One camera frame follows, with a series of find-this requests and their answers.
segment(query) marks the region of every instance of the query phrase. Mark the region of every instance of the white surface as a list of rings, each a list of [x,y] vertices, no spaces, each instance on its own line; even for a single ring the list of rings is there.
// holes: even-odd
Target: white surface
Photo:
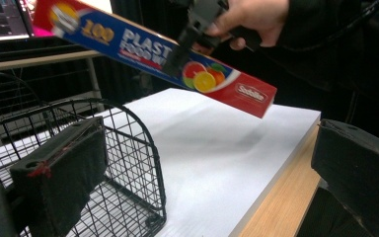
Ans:
[[[126,106],[161,157],[167,223],[157,236],[237,235],[320,118],[274,105],[260,119],[177,89]]]

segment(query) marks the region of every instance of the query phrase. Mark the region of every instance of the wire mesh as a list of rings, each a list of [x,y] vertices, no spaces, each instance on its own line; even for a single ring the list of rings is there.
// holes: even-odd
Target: wire mesh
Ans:
[[[166,221],[159,154],[142,121],[101,99],[78,99],[0,119],[0,183],[9,168],[70,124],[103,117],[109,166],[68,236],[154,236]],[[30,236],[28,227],[21,236]]]

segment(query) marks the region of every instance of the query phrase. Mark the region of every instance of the fruit image on box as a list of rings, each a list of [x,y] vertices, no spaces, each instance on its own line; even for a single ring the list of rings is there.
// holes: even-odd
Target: fruit image on box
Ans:
[[[34,25],[258,118],[276,93],[268,83],[194,51],[180,75],[167,75],[161,69],[173,40],[80,1],[38,0]]]

